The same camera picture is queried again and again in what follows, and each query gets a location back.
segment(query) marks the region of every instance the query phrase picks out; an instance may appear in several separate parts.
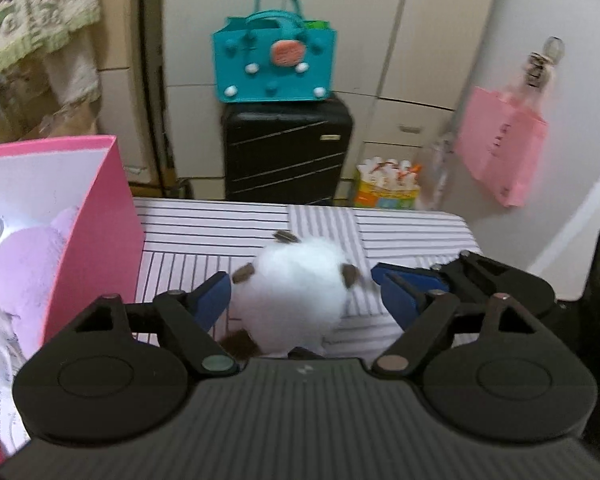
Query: blue gripper pad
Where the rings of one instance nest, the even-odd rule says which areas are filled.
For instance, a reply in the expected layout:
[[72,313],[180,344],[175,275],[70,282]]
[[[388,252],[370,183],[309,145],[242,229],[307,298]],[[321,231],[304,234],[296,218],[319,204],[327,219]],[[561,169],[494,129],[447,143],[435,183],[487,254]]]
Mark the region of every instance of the blue gripper pad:
[[402,330],[407,330],[426,307],[426,297],[397,272],[387,272],[380,286],[382,304]]
[[411,267],[403,267],[393,264],[384,264],[382,262],[376,264],[371,269],[371,278],[378,284],[384,283],[384,277],[388,272],[398,274],[402,279],[411,283],[421,292],[428,290],[439,289],[449,292],[449,286],[442,280],[440,275],[434,270],[429,269],[413,269]]
[[220,270],[190,294],[187,294],[187,311],[196,323],[209,332],[231,300],[231,278]]

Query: suitcase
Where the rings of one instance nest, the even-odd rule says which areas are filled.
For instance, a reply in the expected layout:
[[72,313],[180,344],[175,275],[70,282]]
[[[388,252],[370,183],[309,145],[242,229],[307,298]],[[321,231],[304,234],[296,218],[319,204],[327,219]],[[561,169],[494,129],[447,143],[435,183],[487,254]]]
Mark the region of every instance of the suitcase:
[[331,205],[353,130],[337,97],[229,104],[221,122],[227,200]]

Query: pink oval patch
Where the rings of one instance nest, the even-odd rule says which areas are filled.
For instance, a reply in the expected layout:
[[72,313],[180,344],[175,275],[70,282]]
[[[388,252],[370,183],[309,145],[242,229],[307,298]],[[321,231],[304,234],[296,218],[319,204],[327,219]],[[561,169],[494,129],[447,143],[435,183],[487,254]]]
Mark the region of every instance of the pink oval patch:
[[304,59],[306,47],[298,40],[279,40],[271,45],[271,62],[276,66],[296,66]]

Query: purple plush toy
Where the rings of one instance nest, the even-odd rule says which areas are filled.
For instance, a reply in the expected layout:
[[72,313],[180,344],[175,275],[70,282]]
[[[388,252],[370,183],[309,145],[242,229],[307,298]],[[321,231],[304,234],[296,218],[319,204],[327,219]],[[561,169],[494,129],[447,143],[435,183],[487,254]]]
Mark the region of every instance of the purple plush toy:
[[45,310],[78,209],[61,211],[49,226],[16,231],[0,243],[0,309],[10,314],[29,359],[42,344]]

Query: striped tablecloth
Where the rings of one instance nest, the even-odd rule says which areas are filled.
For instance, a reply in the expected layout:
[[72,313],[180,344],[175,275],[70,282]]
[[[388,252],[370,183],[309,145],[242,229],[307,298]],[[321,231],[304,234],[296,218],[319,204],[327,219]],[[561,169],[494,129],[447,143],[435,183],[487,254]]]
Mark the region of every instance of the striped tablecloth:
[[[460,217],[440,212],[148,198],[135,202],[146,232],[136,301],[151,301],[172,288],[188,292],[218,270],[233,272],[271,243],[278,229],[340,243],[363,279],[352,290],[340,327],[325,341],[332,357],[371,360],[401,334],[371,281],[376,263],[430,267],[455,259],[462,249],[479,250]],[[239,328],[240,319],[229,307],[212,335],[220,339]]]

